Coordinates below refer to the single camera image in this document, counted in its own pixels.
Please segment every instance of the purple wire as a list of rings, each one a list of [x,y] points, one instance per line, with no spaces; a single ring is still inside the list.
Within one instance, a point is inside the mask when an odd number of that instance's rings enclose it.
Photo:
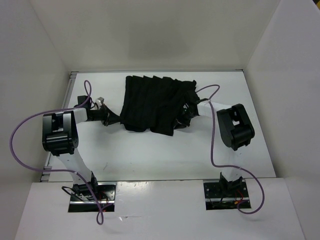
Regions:
[[[87,86],[86,86],[86,83],[88,83],[89,85],[89,92],[87,90]],[[92,87],[91,87],[91,83],[88,81],[88,80],[85,80],[84,81],[84,89],[85,89],[85,92],[87,94],[87,98],[86,100],[80,104],[79,106],[75,107],[75,108],[82,108],[90,99],[90,96],[91,96],[91,93],[92,93]],[[103,209],[105,209],[106,207],[112,205],[112,203],[110,204],[107,204],[105,207],[101,208],[100,206],[100,203],[97,199],[97,197],[95,196],[95,193],[94,191],[92,190],[91,186],[88,184],[88,182],[85,180],[85,178],[78,172],[74,171],[74,170],[68,170],[68,169],[51,169],[51,170],[48,170],[48,169],[40,169],[40,168],[35,168],[35,167],[32,167],[32,166],[28,166],[27,164],[23,163],[19,158],[18,156],[16,155],[15,153],[15,150],[14,150],[14,147],[13,147],[13,141],[14,141],[14,136],[16,134],[16,132],[18,131],[18,129],[24,124],[26,123],[27,121],[29,121],[30,119],[33,119],[39,115],[43,115],[43,114],[49,114],[49,113],[56,113],[56,112],[62,112],[62,111],[68,111],[68,110],[74,110],[75,108],[63,108],[63,109],[55,109],[55,110],[48,110],[48,111],[42,111],[42,112],[39,112],[39,113],[36,113],[34,115],[31,115],[29,117],[27,117],[26,119],[24,119],[22,122],[20,122],[16,127],[15,129],[13,130],[11,136],[10,136],[10,140],[9,140],[9,147],[10,147],[10,151],[11,151],[11,154],[13,156],[13,158],[20,164],[22,165],[23,167],[29,169],[29,170],[33,170],[33,171],[36,171],[36,172],[39,172],[39,173],[43,173],[43,172],[47,172],[47,173],[53,173],[53,172],[66,172],[66,173],[72,173],[72,174],[76,174],[79,178],[82,179],[82,181],[85,183],[85,185],[87,186],[87,188],[89,189],[98,209],[99,209],[99,212],[96,216],[96,222],[99,224],[99,225],[102,225],[104,223],[104,214],[103,214]]]
[[[218,90],[220,89],[220,85],[218,84],[213,84],[213,85],[209,85],[209,86],[205,86],[201,89],[199,89],[198,91],[196,91],[196,93],[200,92],[201,90],[203,89],[206,89],[206,88],[209,88],[209,87],[218,87],[217,90],[214,91],[214,93],[209,97],[209,99],[211,99],[217,92]],[[264,188],[262,187],[259,179],[252,173],[250,172],[249,170],[243,168],[243,167],[240,167],[240,166],[236,166],[236,165],[216,165],[215,162],[214,162],[214,143],[215,143],[215,132],[216,132],[216,117],[215,117],[215,110],[214,110],[214,106],[213,104],[211,103],[211,101],[208,101],[209,104],[210,104],[210,107],[211,107],[211,112],[212,112],[212,137],[211,137],[211,149],[210,149],[210,159],[211,159],[211,163],[214,167],[216,168],[235,168],[235,169],[240,169],[248,174],[250,174],[254,180],[258,183],[260,189],[261,189],[261,193],[262,193],[262,201],[261,201],[261,204],[260,206],[254,210],[254,211],[249,211],[249,212],[246,212],[246,211],[242,211],[239,207],[242,203],[244,202],[248,202],[249,200],[243,200],[241,202],[239,202],[237,205],[236,205],[236,208],[243,214],[246,214],[246,215],[250,215],[250,214],[255,214],[256,212],[258,212],[264,205],[265,203],[265,191],[264,191]]]
[[[208,86],[205,86],[203,88],[200,88],[198,91],[196,91],[196,93],[200,92],[201,90],[203,89],[207,89],[207,88],[210,88],[210,87],[218,87],[212,94],[211,96],[209,97],[209,99],[211,99],[220,89],[220,85],[218,84],[212,84],[212,85],[208,85]]]

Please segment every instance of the purple cable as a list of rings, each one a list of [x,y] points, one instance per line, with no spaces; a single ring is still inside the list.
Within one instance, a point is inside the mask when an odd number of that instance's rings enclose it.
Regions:
[[[209,100],[211,100],[211,98],[218,92],[218,90],[220,89],[220,85],[218,84],[213,84],[213,85],[209,85],[209,86],[205,86],[201,89],[199,89],[198,91],[196,91],[196,93],[200,92],[201,90],[203,89],[206,89],[206,88],[209,88],[209,87],[217,87],[217,90],[214,91],[214,93],[209,97]],[[261,189],[261,193],[262,193],[262,201],[261,201],[261,204],[260,206],[254,210],[254,211],[249,211],[249,212],[245,212],[245,211],[242,211],[239,206],[244,203],[244,202],[248,202],[249,200],[243,200],[241,202],[239,202],[237,205],[236,205],[236,208],[243,214],[246,214],[246,215],[250,215],[250,214],[255,214],[256,212],[258,212],[264,205],[265,203],[265,191],[264,191],[264,188],[262,187],[259,179],[252,173],[250,172],[249,170],[243,168],[243,167],[240,167],[240,166],[236,166],[236,165],[216,165],[215,162],[214,162],[214,143],[215,143],[215,132],[216,132],[216,117],[215,117],[215,110],[214,110],[214,106],[213,104],[211,103],[211,101],[209,101],[209,104],[210,104],[210,107],[211,107],[211,112],[212,112],[212,137],[211,137],[211,151],[210,151],[210,159],[211,159],[211,163],[214,167],[216,168],[235,168],[235,169],[240,169],[242,171],[245,171],[246,173],[250,174],[254,180],[258,183],[260,189]]]
[[[87,86],[86,86],[86,83],[89,84],[89,92],[87,90]],[[86,100],[80,104],[79,106],[75,107],[75,108],[82,108],[90,99],[90,96],[91,96],[91,93],[92,93],[92,87],[91,87],[91,83],[88,81],[88,80],[85,80],[84,81],[84,89],[85,89],[85,92],[86,94],[88,95],[88,97],[86,98]],[[39,169],[39,168],[35,168],[35,167],[32,167],[32,166],[28,166],[26,165],[25,163],[23,163],[19,158],[18,156],[16,155],[15,151],[14,151],[14,147],[13,147],[13,141],[14,141],[14,136],[17,132],[17,130],[24,124],[26,123],[27,121],[29,121],[30,119],[33,119],[39,115],[43,115],[43,114],[49,114],[49,113],[56,113],[56,112],[61,112],[61,111],[68,111],[68,110],[73,110],[75,108],[63,108],[63,109],[55,109],[55,110],[48,110],[48,111],[42,111],[42,112],[39,112],[39,113],[36,113],[34,115],[31,115],[29,117],[27,117],[26,119],[24,119],[22,122],[20,122],[16,127],[15,129],[13,130],[11,136],[10,136],[10,140],[9,140],[9,147],[10,147],[10,151],[11,151],[11,154],[13,156],[13,158],[20,164],[22,165],[23,167],[29,169],[29,170],[33,170],[33,171],[36,171],[36,172],[40,172],[40,173],[43,173],[43,172],[49,172],[49,173],[52,173],[52,172],[67,172],[67,173],[73,173],[73,174],[76,174],[79,178],[82,179],[82,181],[85,183],[85,185],[87,186],[87,188],[89,189],[98,209],[99,209],[99,212],[96,216],[96,222],[99,224],[99,225],[102,225],[104,223],[104,214],[103,214],[103,210],[112,205],[112,203],[110,204],[107,204],[106,206],[104,206],[103,208],[101,208],[100,206],[100,203],[97,199],[97,197],[95,196],[95,193],[94,191],[92,190],[91,186],[88,184],[88,182],[85,180],[85,178],[78,172],[74,171],[74,170],[68,170],[68,169],[52,169],[52,170],[47,170],[47,169]]]

